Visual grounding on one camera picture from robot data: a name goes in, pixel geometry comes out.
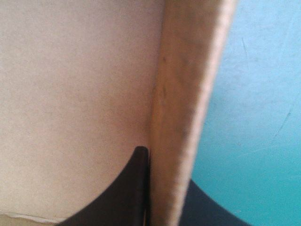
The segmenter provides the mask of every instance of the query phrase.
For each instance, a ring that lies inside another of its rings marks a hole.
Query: turquoise background
[[[301,1],[241,0],[193,180],[254,226],[301,226]]]

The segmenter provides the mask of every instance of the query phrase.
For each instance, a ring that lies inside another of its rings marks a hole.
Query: beige cardboard surface
[[[166,0],[151,130],[151,225],[177,226],[235,0]]]
[[[43,224],[27,219],[10,218],[7,216],[0,215],[0,225],[1,226],[52,226],[54,224]]]
[[[147,145],[162,9],[0,1],[0,211],[66,218]]]

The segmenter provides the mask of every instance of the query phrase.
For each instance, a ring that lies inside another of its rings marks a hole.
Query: black curved shape
[[[179,226],[250,225],[226,211],[191,180]]]
[[[137,147],[113,183],[57,226],[142,226],[148,191],[148,150]]]

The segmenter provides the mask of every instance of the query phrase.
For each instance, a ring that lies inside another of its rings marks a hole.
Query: cardboard
[[[148,145],[162,0],[0,3],[0,211],[57,222]]]

